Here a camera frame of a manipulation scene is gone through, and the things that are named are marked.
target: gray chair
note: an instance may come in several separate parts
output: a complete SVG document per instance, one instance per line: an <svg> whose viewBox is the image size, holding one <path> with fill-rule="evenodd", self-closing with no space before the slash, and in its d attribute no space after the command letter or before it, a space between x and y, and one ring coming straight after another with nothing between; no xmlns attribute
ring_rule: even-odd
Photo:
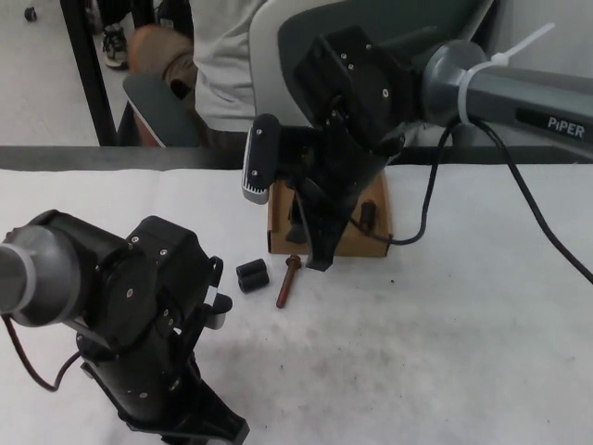
<svg viewBox="0 0 593 445"><path fill-rule="evenodd" d="M293 70L313 39L359 25L378 43L421 29L472 39L497 0L269 0L254 18L249 45L257 114L284 125L310 125ZM198 146L197 129L181 102L157 76L124 81L131 108L162 146Z"/></svg>

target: white table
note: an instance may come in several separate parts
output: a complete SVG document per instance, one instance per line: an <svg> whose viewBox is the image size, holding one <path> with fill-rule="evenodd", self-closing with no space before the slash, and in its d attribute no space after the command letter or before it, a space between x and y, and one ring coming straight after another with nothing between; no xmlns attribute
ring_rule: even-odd
<svg viewBox="0 0 593 445"><path fill-rule="evenodd" d="M593 267L593 168L522 167L550 226ZM388 170L397 237L415 234L428 169ZM248 444L589 444L593 292L541 234L504 167L442 168L422 242L387 259L303 271L284 311L285 257L266 251L266 209L238 172L0 172L0 232L56 208L126 236L157 214L225 260L234 308L196 354ZM244 296L234 267L264 258L271 285ZM53 380L73 351L65 326L20 328ZM0 334L6 444L158 444L130 432L74 367L38 388Z"/></svg>

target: black table edge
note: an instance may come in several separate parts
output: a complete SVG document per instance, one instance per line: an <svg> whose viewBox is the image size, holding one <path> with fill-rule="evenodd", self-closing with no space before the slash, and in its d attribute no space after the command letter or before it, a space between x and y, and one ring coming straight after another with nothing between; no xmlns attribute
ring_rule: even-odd
<svg viewBox="0 0 593 445"><path fill-rule="evenodd" d="M435 147L408 149L395 164L428 165ZM592 161L553 146L511 146L517 164L590 164ZM494 147L455 147L449 164L498 165ZM178 169L240 170L243 154L212 148L146 148L139 146L0 146L0 170L21 172L118 171Z"/></svg>

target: sneaker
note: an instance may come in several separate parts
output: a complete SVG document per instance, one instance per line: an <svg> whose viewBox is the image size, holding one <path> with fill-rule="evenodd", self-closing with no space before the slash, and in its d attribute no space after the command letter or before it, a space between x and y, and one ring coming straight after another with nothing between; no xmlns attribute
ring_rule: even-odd
<svg viewBox="0 0 593 445"><path fill-rule="evenodd" d="M105 64L113 70L128 69L128 42L120 25L110 25L103 31Z"/></svg>

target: gray shirt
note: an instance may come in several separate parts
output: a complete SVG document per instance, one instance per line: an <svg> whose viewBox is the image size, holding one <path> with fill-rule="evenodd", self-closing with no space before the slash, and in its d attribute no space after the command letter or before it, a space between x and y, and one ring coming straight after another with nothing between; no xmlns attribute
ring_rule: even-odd
<svg viewBox="0 0 593 445"><path fill-rule="evenodd" d="M190 0L196 111L208 127L247 132L255 118L249 26L267 0Z"/></svg>

